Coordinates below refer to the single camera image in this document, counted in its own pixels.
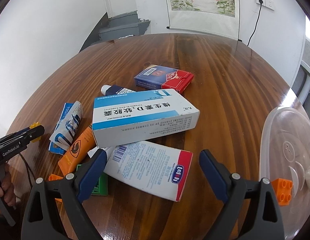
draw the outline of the power cord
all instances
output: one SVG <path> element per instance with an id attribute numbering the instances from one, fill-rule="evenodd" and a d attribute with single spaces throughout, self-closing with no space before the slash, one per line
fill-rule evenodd
<path id="1" fill-rule="evenodd" d="M 257 22 L 256 22 L 256 25 L 255 25 L 255 30 L 254 30 L 252 36 L 249 38 L 249 42 L 248 42 L 247 46 L 248 46 L 249 43 L 251 42 L 251 38 L 253 37 L 253 35 L 254 35 L 255 31 L 256 31 L 257 23 L 258 23 L 258 20 L 259 20 L 259 16 L 261 15 L 261 9 L 262 9 L 263 0 L 259 0 L 259 3 L 261 4 L 261 7 L 260 7 L 260 9 L 259 9 L 258 18 L 257 18 Z"/>
<path id="2" fill-rule="evenodd" d="M 24 162 L 24 164 L 25 164 L 25 166 L 26 166 L 26 171 L 27 171 L 27 176 L 28 176 L 28 182 L 29 182 L 30 187 L 32 188 L 32 187 L 33 187 L 33 184 L 32 184 L 32 181 L 31 181 L 29 172 L 32 174 L 34 180 L 36 180 L 36 179 L 35 179 L 35 174 L 33 173 L 32 169 L 30 168 L 28 162 L 25 160 L 25 158 L 23 157 L 23 155 L 21 155 L 21 153 L 19 153 L 19 156 L 21 157 L 21 159 L 23 160 L 23 162 Z"/>

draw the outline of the blue gripper pad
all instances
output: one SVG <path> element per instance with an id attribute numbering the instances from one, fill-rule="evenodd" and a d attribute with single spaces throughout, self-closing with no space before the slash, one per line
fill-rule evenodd
<path id="1" fill-rule="evenodd" d="M 211 160 L 209 158 L 206 150 L 200 152 L 199 165 L 205 174 L 205 177 L 208 180 L 208 183 L 211 186 L 216 198 L 223 201 L 225 204 L 228 201 L 227 184 L 215 166 L 214 161 L 216 162 L 215 159 Z"/>
<path id="2" fill-rule="evenodd" d="M 100 154 L 91 164 L 89 170 L 86 172 L 86 174 L 83 176 L 82 180 L 79 183 L 77 194 L 79 203 L 82 203 L 84 200 L 89 199 L 101 173 L 105 169 L 107 162 L 107 154 L 102 149 L 98 149 L 95 152 L 95 154 L 98 153 Z"/>

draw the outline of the plastic container lid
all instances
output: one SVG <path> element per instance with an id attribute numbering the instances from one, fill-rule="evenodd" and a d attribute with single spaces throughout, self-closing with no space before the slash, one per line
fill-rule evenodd
<path id="1" fill-rule="evenodd" d="M 305 172 L 310 168 L 310 120 L 290 107 L 273 109 L 266 118 L 260 150 L 259 179 L 293 181 L 292 200 L 281 206 L 285 239 L 293 239 L 310 215 L 310 190 Z"/>

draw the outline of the staircase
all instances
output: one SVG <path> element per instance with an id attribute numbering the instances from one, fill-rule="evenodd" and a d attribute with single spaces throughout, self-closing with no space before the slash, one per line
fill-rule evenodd
<path id="1" fill-rule="evenodd" d="M 149 24 L 149 20 L 141 21 L 138 19 L 137 11 L 112 18 L 108 18 L 106 13 L 90 33 L 80 51 L 100 42 L 111 41 L 130 35 L 143 35 Z"/>

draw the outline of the wooden table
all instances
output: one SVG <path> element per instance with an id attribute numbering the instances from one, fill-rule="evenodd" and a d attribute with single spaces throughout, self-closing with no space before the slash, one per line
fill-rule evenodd
<path id="1" fill-rule="evenodd" d="M 109 196 L 92 196 L 83 206 L 105 240 L 202 239 L 223 204 L 215 198 L 199 167 L 199 152 L 210 149 L 230 172 L 258 180 L 261 134 L 268 113 L 280 105 L 301 107 L 279 74 L 243 43 L 211 35 L 155 34 L 90 46 L 37 89 L 9 132 L 36 121 L 44 125 L 41 141 L 30 144 L 23 155 L 36 177 L 61 175 L 57 165 L 60 156 L 47 149 L 64 103 L 78 100 L 83 105 L 79 135 L 92 120 L 93 100 L 101 96 L 102 85 L 144 90 L 135 86 L 133 78 L 150 64 L 195 75 L 183 96 L 200 110 L 196 128 L 153 141 L 194 153 L 182 199 L 175 203 L 109 178 Z M 10 164 L 24 210 L 30 191 L 26 169 L 19 156 Z M 65 209 L 62 205 L 58 208 L 68 236 L 76 239 Z"/>

